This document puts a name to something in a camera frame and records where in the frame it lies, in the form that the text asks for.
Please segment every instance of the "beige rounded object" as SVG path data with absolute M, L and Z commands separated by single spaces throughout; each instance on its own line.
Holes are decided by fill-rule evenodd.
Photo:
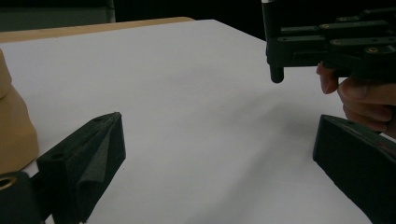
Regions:
M 35 127 L 26 103 L 11 82 L 0 50 L 0 174 L 19 171 L 38 155 Z

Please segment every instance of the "human hand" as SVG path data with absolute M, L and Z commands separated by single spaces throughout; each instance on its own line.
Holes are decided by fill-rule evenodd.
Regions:
M 317 73 L 325 94 L 338 92 L 347 119 L 396 139 L 396 118 L 392 116 L 392 108 L 396 106 L 396 83 L 355 77 L 339 83 L 334 70 L 325 68 L 322 63 Z

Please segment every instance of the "white table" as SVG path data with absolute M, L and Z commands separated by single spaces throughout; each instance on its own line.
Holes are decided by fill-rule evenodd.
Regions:
M 121 112 L 127 158 L 91 224 L 370 223 L 312 160 L 338 97 L 314 67 L 272 83 L 258 38 L 209 20 L 0 48 L 40 154 Z

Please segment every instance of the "brown object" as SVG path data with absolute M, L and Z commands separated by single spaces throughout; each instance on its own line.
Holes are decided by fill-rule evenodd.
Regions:
M 26 103 L 11 82 L 0 50 L 0 174 L 18 171 L 38 155 L 35 127 Z

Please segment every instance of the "black metal object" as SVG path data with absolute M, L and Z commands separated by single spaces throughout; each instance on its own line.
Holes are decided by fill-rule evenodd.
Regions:
M 282 0 L 262 3 L 273 82 L 282 82 L 284 67 L 317 66 L 322 61 L 345 71 L 343 77 L 353 71 L 356 77 L 396 81 L 396 6 L 368 8 L 320 25 L 283 27 L 282 4 Z
M 33 177 L 0 175 L 0 223 L 86 222 L 124 160 L 121 114 L 90 120 L 40 156 Z
M 322 115 L 313 159 L 374 224 L 396 223 L 396 143 Z

